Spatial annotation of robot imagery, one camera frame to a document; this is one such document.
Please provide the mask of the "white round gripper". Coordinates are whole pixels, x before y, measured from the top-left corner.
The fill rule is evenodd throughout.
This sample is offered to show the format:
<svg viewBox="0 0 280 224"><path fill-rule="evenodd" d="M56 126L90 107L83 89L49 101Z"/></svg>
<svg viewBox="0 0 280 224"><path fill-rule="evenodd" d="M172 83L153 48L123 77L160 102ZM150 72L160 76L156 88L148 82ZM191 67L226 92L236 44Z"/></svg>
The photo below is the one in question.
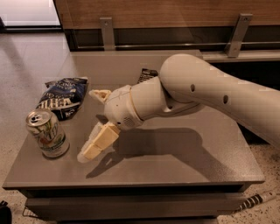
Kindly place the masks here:
<svg viewBox="0 0 280 224"><path fill-rule="evenodd" d="M131 86L127 85L112 93L107 89L89 91L93 99L105 103L104 115L109 122L98 122L94 126L77 156L80 163L89 162L107 149L119 137L120 130L131 130L143 124L134 108L130 90Z"/></svg>

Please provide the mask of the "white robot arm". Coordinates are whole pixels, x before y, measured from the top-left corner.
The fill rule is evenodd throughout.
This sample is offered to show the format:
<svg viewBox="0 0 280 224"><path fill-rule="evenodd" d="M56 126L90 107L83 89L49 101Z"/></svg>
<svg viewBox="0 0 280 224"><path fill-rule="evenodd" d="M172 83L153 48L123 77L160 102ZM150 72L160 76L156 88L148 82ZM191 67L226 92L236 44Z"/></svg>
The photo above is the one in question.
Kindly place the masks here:
<svg viewBox="0 0 280 224"><path fill-rule="evenodd" d="M154 117L189 115L203 106L280 146L280 91L235 78L190 54L172 55L157 76L136 85L114 91L93 89L89 95L104 105L108 121L94 126L77 156L81 163L99 156L123 130Z"/></svg>

